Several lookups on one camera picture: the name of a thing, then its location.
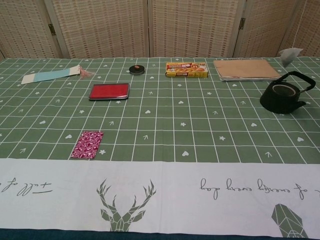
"arrow print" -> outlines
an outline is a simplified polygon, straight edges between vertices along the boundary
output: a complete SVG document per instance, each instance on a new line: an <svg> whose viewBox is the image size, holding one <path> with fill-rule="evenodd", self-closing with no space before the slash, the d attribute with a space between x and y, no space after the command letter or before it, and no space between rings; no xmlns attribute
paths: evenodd
<svg viewBox="0 0 320 240"><path fill-rule="evenodd" d="M265 155L267 155L267 156L268 156L268 158L272 157L271 153L270 153L270 152L268 152L268 151L265 153Z"/></svg>

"paper strip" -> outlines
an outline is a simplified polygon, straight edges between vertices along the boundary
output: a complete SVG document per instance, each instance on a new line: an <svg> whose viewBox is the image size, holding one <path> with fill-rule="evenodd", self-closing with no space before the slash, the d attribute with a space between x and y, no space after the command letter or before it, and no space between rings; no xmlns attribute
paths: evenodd
<svg viewBox="0 0 320 240"><path fill-rule="evenodd" d="M42 81L77 75L77 74L80 74L79 67L80 65L77 65L77 66L73 66L73 67L66 68L63 70L58 70L58 71L46 71L46 72L28 74L23 76L21 84L36 83L36 82L42 82Z"/></svg>

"red notebook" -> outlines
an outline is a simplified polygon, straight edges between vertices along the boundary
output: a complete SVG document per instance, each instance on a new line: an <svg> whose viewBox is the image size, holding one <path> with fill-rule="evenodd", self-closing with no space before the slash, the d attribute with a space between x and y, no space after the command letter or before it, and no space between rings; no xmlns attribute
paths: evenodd
<svg viewBox="0 0 320 240"><path fill-rule="evenodd" d="M129 83L95 84L89 100L127 99L128 97Z"/></svg>

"kettle handle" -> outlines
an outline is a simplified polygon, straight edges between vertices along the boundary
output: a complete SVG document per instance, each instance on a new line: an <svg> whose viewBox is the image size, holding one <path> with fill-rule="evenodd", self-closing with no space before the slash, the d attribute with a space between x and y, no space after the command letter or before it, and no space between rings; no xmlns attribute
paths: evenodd
<svg viewBox="0 0 320 240"><path fill-rule="evenodd" d="M310 84L310 86L308 86L306 89L303 89L302 91L300 91L300 93L303 93L305 91L309 91L310 89L313 89L316 85L316 81L311 79L310 77L298 72L298 71L290 71L287 74L281 76L280 78L278 78L277 80L273 81L274 83L279 83L282 80L284 80L285 78L287 78L290 75L294 75L302 80L305 80L308 84Z"/></svg>

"tassel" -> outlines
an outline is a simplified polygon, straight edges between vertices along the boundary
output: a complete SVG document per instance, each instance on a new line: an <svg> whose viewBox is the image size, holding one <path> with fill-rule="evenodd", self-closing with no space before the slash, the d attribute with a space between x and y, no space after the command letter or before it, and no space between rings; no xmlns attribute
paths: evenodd
<svg viewBox="0 0 320 240"><path fill-rule="evenodd" d="M89 72L86 71L82 68L82 66L79 66L79 70L80 70L80 79L84 79L85 77L91 77L94 73L93 72Z"/></svg>

